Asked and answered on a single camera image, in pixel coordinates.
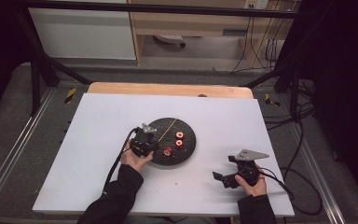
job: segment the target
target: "person's arm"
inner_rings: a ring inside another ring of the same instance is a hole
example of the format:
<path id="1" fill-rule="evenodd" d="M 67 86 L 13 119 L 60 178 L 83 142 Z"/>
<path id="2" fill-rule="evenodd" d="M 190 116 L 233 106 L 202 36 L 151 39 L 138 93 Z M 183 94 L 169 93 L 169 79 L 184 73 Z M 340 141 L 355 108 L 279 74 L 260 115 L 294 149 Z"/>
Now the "person's arm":
<path id="1" fill-rule="evenodd" d="M 236 175 L 235 179 L 248 195 L 238 201 L 241 224 L 276 224 L 277 221 L 267 195 L 265 177 L 260 175 L 254 186 L 248 185 L 246 180 L 239 175 Z"/>
<path id="2" fill-rule="evenodd" d="M 102 196 L 89 205 L 77 223 L 122 223 L 135 203 L 136 193 L 144 183 L 140 173 L 152 159 L 153 152 L 145 158 L 139 158 L 132 150 L 125 151 L 121 156 L 117 180 L 103 188 Z"/>

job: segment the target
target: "black jacket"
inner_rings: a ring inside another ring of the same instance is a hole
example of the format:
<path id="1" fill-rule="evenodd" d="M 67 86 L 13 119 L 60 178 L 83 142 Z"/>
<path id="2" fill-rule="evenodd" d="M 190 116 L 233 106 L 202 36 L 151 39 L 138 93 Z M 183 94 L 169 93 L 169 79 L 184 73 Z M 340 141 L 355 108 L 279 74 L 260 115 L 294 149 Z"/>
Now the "black jacket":
<path id="1" fill-rule="evenodd" d="M 117 180 L 104 187 L 101 198 L 89 205 L 77 223 L 122 223 L 143 183 L 144 179 L 137 171 L 129 165 L 121 165 Z M 247 196 L 238 201 L 238 207 L 242 224 L 276 223 L 267 195 Z"/>

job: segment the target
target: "metal rod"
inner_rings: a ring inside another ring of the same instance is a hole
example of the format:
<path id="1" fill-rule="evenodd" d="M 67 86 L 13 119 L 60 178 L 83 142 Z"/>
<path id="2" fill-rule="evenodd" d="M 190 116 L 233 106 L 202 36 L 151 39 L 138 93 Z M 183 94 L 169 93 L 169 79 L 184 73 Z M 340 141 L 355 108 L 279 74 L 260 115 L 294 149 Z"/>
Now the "metal rod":
<path id="1" fill-rule="evenodd" d="M 126 11 L 126 12 L 150 12 L 150 13 L 176 13 L 215 16 L 237 16 L 237 17 L 262 17 L 299 19 L 308 18 L 314 13 L 298 11 L 277 11 L 263 9 L 227 8 L 227 7 L 187 7 L 187 6 L 165 6 L 146 4 L 121 4 L 121 3 L 90 3 L 69 1 L 41 1 L 41 0 L 17 0 L 15 4 L 24 7 L 55 8 L 71 10 L 92 11 Z"/>

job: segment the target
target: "metal bracket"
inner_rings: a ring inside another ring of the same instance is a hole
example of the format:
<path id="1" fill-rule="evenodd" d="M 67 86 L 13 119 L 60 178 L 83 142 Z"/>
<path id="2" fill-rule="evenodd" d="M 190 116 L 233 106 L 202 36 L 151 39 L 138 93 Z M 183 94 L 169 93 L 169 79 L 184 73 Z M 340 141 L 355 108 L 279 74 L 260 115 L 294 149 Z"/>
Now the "metal bracket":
<path id="1" fill-rule="evenodd" d="M 144 133 L 156 133 L 157 132 L 157 129 L 154 129 L 145 123 L 142 123 L 142 129 L 144 130 Z"/>
<path id="2" fill-rule="evenodd" d="M 254 161 L 254 160 L 268 158 L 268 157 L 269 154 L 243 149 L 240 153 L 238 153 L 235 159 L 237 161 Z"/>

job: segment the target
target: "metal plate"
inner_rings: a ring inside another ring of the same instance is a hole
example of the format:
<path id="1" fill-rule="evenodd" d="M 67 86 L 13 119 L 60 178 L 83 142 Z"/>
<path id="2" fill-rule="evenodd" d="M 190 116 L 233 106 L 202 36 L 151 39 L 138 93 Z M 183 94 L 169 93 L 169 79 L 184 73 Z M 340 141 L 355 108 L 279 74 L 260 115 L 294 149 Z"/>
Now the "metal plate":
<path id="1" fill-rule="evenodd" d="M 157 119 L 149 124 L 150 127 L 157 129 L 154 139 L 157 141 L 167 131 L 170 125 L 175 121 L 173 118 Z M 184 133 L 183 147 L 176 148 L 176 133 Z M 163 166 L 173 166 L 186 161 L 193 154 L 196 148 L 197 139 L 194 131 L 184 121 L 177 119 L 173 126 L 167 131 L 158 144 L 152 162 Z M 165 156 L 164 148 L 171 147 L 172 155 Z"/>

